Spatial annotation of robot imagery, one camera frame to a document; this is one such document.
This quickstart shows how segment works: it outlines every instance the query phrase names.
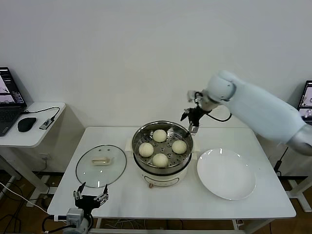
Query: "computer mouse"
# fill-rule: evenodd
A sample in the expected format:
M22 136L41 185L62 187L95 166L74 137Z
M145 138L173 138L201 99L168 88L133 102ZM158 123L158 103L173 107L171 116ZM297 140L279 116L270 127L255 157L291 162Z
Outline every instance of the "computer mouse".
M18 122L18 130L22 133L29 131L37 121L35 117L23 118Z

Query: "white robotic arm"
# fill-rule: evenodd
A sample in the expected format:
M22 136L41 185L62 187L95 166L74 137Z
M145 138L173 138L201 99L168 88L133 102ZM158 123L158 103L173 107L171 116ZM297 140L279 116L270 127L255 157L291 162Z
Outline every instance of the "white robotic arm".
M204 114L222 104L261 136L285 143L301 154L312 156L312 126L302 120L299 112L269 92L240 80L230 72L219 72L211 78L207 89L202 92L189 91L188 98L197 104L197 108L189 108L184 113L189 117L191 134L197 132L199 119Z

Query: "white plate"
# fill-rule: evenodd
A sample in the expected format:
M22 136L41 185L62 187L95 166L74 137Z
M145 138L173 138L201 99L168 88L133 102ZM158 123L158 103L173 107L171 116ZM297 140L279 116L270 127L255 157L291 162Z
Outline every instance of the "white plate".
M256 178L244 158L227 149L208 150L199 157L197 172L201 182L215 195L240 200L253 193Z

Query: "monitor screen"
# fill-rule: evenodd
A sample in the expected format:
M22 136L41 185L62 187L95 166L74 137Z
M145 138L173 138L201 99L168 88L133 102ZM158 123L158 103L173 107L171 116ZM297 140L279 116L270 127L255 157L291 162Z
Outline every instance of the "monitor screen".
M24 100L13 81L9 69L0 68L0 106L23 105Z
M312 80L306 82L298 110L304 121L312 121Z

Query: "stainless steel pot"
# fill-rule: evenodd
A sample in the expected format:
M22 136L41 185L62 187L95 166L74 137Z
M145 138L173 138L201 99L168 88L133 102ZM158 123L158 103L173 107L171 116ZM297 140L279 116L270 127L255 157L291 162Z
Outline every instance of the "stainless steel pot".
M164 142L153 140L153 133L157 129L167 132L167 139ZM172 144L176 140L183 140L187 144L185 153L179 155L173 152ZM142 157L139 146L148 142L154 147L154 153L150 157ZM156 121L147 123L137 130L132 138L132 150L137 165L144 171L156 176L169 176L182 171L190 162L192 157L193 139L190 133L181 125L168 121ZM158 168L153 165L152 159L156 154L164 154L168 157L169 163L165 168Z

